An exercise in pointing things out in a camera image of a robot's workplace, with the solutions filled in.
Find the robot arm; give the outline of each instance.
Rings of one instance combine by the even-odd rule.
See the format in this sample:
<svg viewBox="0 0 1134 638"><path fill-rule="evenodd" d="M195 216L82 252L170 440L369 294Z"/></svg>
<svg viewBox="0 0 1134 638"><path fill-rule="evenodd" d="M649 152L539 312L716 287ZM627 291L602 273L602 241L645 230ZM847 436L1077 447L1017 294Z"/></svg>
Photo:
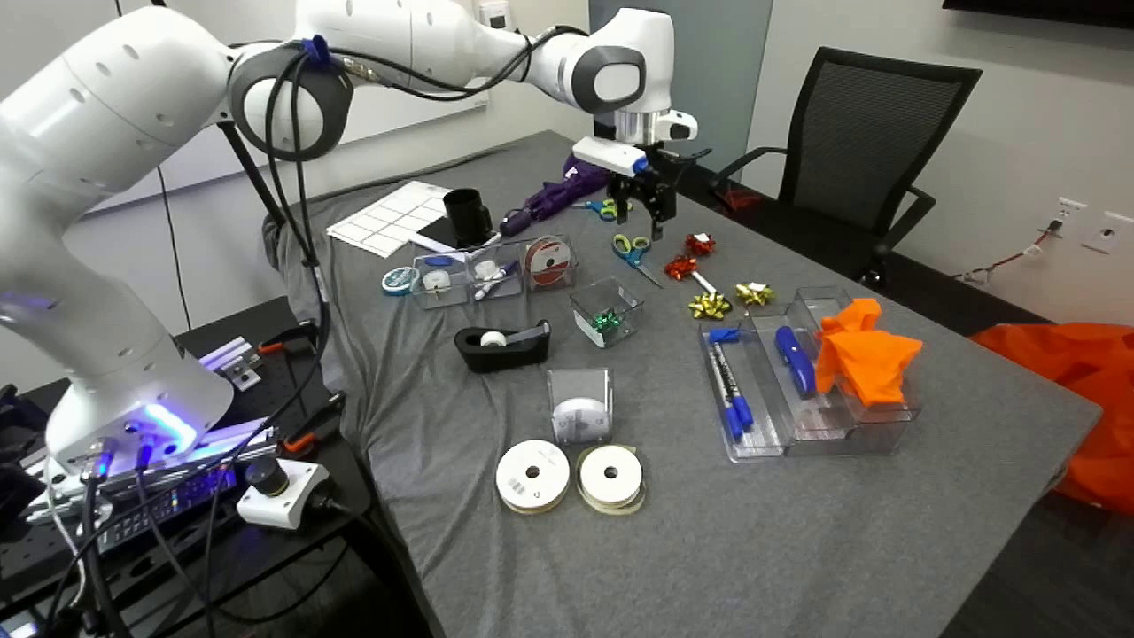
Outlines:
<svg viewBox="0 0 1134 638"><path fill-rule="evenodd" d="M528 39L485 28L450 0L298 0L298 39L326 46L308 50L305 74L298 74L305 149L291 142L291 113L280 103L269 106L280 78L287 82L284 96L291 96L298 46L245 57L227 96L241 135L287 160L312 160L337 145L354 85L436 92L436 85L464 89L507 67L510 82L532 82L549 99L585 113L613 113L624 145L695 138L698 131L695 117L670 110L673 21L656 11L620 11L592 35L549 32ZM269 110L276 113L273 142L266 138Z"/></svg>
<svg viewBox="0 0 1134 638"><path fill-rule="evenodd" d="M595 35L535 46L475 25L450 0L298 0L298 35L315 32L234 53L177 11L145 7L85 35L0 103L0 323L71 379L46 425L60 468L85 475L106 464L120 475L142 454L152 454L149 464L177 464L230 408L234 390L220 376L177 351L124 284L85 269L60 241L85 209L145 177L216 117L230 113L252 145L276 156L319 156L333 149L358 78L468 85L528 53L514 82L613 113L627 145L695 135L695 121L670 110L673 25L652 11L624 11ZM294 46L315 50L305 71L287 74ZM301 89L301 149L287 142L294 128L280 106L266 142L276 82Z"/></svg>

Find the orange cloth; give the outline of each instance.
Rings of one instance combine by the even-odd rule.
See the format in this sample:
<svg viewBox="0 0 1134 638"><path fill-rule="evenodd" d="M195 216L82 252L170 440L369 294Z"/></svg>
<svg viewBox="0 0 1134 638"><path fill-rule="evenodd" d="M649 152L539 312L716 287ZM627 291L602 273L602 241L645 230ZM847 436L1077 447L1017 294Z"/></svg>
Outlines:
<svg viewBox="0 0 1134 638"><path fill-rule="evenodd" d="M1060 493L1134 514L1134 330L1130 326L992 326L978 344L1095 401L1102 418L1067 464Z"/></svg>
<svg viewBox="0 0 1134 638"><path fill-rule="evenodd" d="M904 404L904 379L921 340L879 330L882 305L854 298L819 326L815 386L829 393L840 379L861 408Z"/></svg>

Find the purple light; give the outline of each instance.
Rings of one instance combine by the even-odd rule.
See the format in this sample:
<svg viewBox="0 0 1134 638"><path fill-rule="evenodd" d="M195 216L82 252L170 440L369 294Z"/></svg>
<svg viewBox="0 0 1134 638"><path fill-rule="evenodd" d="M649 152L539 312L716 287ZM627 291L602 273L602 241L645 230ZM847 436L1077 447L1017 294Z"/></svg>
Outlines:
<svg viewBox="0 0 1134 638"><path fill-rule="evenodd" d="M177 450L188 450L198 440L198 429L177 418L163 404L145 404L142 408L156 429L163 429L170 440L177 440Z"/></svg>

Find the table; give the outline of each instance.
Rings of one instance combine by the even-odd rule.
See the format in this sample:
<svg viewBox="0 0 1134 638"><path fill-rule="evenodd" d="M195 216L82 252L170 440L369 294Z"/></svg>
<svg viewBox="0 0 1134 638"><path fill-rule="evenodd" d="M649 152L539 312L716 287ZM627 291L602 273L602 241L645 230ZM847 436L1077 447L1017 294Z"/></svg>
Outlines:
<svg viewBox="0 0 1134 638"><path fill-rule="evenodd" d="M535 135L429 181L478 188L500 216L563 156L563 138ZM319 202L315 220L393 188ZM900 447L734 468L684 308L695 284L649 287L610 255L613 227L595 216L563 213L539 230L574 245L578 284L610 276L641 298L631 340L595 351L571 326L567 294L422 312L379 294L379 273L408 252L383 262L326 245L344 436L369 454L447 634L939 634L1095 418L1067 390L882 301L889 330L925 340L921 415ZM645 213L624 230L645 234ZM687 230L716 234L712 280L776 287L765 312L801 284L858 291L695 202L680 202L645 266L659 273ZM553 319L553 354L535 369L471 376L450 344L471 323L535 319ZM571 496L546 517L514 517L496 500L496 457L549 436L546 369L613 372L613 440L649 468L641 514L599 517Z"/></svg>

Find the green object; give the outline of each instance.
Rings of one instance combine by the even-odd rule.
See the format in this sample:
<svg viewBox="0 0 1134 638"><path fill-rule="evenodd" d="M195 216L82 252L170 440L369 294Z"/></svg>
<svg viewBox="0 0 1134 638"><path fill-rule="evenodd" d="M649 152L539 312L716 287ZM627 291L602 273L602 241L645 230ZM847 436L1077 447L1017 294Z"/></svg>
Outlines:
<svg viewBox="0 0 1134 638"><path fill-rule="evenodd" d="M592 326L595 326L602 337L610 337L610 333L624 330L624 319L620 319L613 308L606 308L606 312L595 312L595 315L592 315Z"/></svg>

